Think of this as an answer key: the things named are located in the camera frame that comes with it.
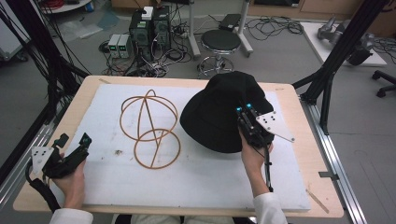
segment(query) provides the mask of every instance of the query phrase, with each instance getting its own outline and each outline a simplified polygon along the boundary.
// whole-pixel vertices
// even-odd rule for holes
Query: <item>gray floor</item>
[[[104,10],[88,14],[83,10],[66,13],[59,21],[80,20],[85,25],[97,23]],[[196,19],[201,24],[210,18]],[[112,34],[127,32],[129,21],[115,20],[115,25],[91,36],[67,42],[81,62],[99,75],[106,69],[106,60],[98,46]],[[214,22],[205,27],[214,28]],[[228,56],[237,70],[253,75],[260,82],[293,83],[316,72],[320,60],[304,35],[286,31],[265,41],[254,40],[245,32],[254,49],[249,58],[241,49]],[[209,55],[202,51],[202,58]],[[380,69],[396,76],[396,65],[389,56],[381,54],[388,63]],[[197,61],[171,65],[166,77],[197,78]],[[379,88],[388,86],[384,79],[374,81],[372,73],[378,68],[342,66],[332,86],[329,113],[329,132],[346,170],[350,184],[368,223],[396,223],[396,91],[384,98],[375,96]],[[306,87],[297,90],[303,93]],[[0,162],[3,164],[47,102],[46,82],[32,61],[10,62],[0,68]],[[0,211],[1,223],[48,223],[50,214],[20,213],[12,209],[19,187]],[[95,214],[95,223],[110,223],[111,215]],[[292,223],[348,223],[347,216],[338,219],[289,218]]]

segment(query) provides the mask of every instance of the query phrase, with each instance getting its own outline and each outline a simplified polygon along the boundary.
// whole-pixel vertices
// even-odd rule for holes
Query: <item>stool seat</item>
[[[201,37],[204,48],[213,52],[227,54],[226,51],[235,51],[241,45],[239,36],[226,30],[211,30]]]

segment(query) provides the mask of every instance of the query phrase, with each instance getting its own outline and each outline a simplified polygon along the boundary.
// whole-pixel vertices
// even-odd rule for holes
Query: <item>black round stool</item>
[[[201,44],[204,49],[215,53],[215,56],[206,57],[198,64],[198,78],[201,78],[201,74],[210,77],[210,72],[215,75],[221,71],[233,71],[233,63],[221,55],[232,54],[239,49],[241,40],[237,34],[226,30],[211,30],[202,35]]]

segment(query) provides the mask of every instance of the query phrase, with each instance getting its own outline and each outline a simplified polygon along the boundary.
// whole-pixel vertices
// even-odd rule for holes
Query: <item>person's arm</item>
[[[53,182],[64,193],[64,208],[58,209],[52,216],[49,224],[91,224],[93,215],[80,210],[85,198],[83,161],[76,171]]]
[[[244,163],[247,177],[253,193],[254,209],[256,211],[257,223],[259,224],[287,224],[285,214],[280,207],[277,196],[270,192],[264,178],[262,177],[262,165],[264,157],[251,147],[245,137],[239,132],[242,140],[242,162]],[[264,149],[258,151],[264,155]]]

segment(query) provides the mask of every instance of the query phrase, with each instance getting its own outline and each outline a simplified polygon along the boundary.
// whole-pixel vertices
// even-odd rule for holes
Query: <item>black hat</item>
[[[213,76],[180,115],[184,131],[195,141],[223,153],[240,152],[236,108],[252,104],[261,114],[274,111],[253,76],[231,72]]]

